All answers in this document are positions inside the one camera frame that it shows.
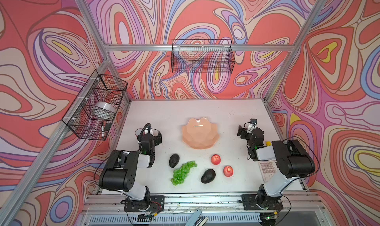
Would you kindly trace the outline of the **red apple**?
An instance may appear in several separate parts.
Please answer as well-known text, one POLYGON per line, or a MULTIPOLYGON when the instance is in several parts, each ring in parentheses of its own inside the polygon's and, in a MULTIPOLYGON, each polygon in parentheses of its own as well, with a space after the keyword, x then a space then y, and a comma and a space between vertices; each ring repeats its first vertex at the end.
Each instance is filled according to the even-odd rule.
POLYGON ((221 157, 218 155, 218 154, 214 154, 212 157, 211 157, 211 163, 213 165, 219 165, 221 163, 221 157))
POLYGON ((234 174, 234 170, 231 166, 225 166, 223 169, 224 176, 232 177, 234 174))

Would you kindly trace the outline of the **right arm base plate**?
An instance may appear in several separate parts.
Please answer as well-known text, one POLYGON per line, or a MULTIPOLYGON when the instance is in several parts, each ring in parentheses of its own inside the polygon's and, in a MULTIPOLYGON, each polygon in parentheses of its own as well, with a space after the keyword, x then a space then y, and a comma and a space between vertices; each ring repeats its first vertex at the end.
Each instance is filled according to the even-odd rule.
POLYGON ((280 197, 260 196, 257 194, 243 194, 238 203, 243 204, 243 208, 246 211, 281 211, 284 208, 280 197))

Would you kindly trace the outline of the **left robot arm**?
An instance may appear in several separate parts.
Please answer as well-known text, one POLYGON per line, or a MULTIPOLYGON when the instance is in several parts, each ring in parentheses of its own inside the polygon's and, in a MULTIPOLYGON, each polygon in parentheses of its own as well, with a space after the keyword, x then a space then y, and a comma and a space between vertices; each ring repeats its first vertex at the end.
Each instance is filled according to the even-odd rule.
POLYGON ((151 168, 155 162, 155 147, 162 143, 162 134, 145 124, 137 135, 137 151, 113 151, 98 180, 100 188, 117 191, 132 201, 150 201, 147 186, 136 182, 138 168, 151 168))

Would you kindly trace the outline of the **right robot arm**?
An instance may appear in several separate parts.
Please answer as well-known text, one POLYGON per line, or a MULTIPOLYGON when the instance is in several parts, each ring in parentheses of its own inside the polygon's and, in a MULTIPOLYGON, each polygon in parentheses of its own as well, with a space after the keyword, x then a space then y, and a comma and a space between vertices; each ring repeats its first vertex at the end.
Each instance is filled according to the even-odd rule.
POLYGON ((297 140, 272 141, 270 146, 264 146, 264 131, 250 124, 248 128, 238 126, 237 136, 247 141, 249 160, 269 163, 274 160, 277 171, 259 187, 253 200, 260 209, 270 209, 280 206, 283 191, 293 181, 306 178, 316 170, 314 160, 297 140))

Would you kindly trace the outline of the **dark avocado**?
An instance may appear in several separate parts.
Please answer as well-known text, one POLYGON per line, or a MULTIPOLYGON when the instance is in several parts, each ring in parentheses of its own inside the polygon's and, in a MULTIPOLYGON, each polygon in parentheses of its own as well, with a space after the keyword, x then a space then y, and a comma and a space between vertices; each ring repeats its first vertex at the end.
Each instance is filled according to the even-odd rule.
POLYGON ((180 156, 178 154, 171 155, 169 159, 169 167, 174 168, 179 163, 179 160, 180 156))
POLYGON ((215 177, 216 177, 216 172, 213 169, 208 169, 204 172, 200 181, 203 184, 207 184, 214 181, 215 177))

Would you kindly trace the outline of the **green grape bunch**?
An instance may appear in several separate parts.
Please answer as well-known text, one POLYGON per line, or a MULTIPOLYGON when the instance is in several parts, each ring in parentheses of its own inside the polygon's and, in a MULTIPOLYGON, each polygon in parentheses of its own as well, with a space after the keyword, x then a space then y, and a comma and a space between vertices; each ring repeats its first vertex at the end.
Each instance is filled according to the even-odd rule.
POLYGON ((189 172, 192 168, 197 167, 197 163, 195 161, 189 161, 187 163, 184 163, 180 168, 176 169, 173 172, 173 177, 171 179, 171 182, 174 186, 177 186, 179 184, 183 184, 187 176, 189 175, 189 172))

